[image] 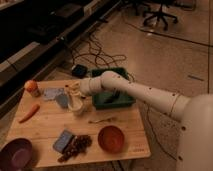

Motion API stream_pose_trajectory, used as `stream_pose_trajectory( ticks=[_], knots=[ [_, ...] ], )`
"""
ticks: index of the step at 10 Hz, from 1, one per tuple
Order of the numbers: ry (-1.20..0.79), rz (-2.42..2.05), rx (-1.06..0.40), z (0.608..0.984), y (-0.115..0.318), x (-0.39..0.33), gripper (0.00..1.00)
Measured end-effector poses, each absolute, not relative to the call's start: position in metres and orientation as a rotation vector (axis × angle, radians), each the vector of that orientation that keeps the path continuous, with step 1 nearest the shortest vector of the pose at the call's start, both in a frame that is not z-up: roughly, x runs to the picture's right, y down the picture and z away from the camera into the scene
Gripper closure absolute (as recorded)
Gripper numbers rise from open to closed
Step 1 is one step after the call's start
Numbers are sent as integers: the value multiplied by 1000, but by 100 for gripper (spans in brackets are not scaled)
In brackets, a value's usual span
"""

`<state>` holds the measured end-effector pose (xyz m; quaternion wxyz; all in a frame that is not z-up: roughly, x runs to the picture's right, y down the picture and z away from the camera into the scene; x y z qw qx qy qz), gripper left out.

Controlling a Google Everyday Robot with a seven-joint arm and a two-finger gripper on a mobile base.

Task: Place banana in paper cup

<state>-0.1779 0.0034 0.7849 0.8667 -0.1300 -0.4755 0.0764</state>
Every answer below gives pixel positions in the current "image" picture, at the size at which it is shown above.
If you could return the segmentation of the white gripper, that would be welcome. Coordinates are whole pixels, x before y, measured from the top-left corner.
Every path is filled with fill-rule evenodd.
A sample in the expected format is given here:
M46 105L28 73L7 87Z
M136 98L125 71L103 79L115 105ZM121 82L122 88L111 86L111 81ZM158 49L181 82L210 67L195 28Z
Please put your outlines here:
M81 91L80 91L80 83L79 82L74 82L70 85L65 85L65 91L69 92L70 95L70 99L73 103L77 103L79 101L82 101L81 98Z

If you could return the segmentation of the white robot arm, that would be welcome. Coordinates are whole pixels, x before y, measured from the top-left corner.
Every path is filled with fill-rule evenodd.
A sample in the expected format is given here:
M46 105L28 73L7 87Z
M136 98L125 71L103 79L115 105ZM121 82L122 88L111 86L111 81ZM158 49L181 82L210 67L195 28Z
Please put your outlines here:
M124 92L181 123L176 171L213 171L213 94L187 97L131 82L113 71L74 81L71 96Z

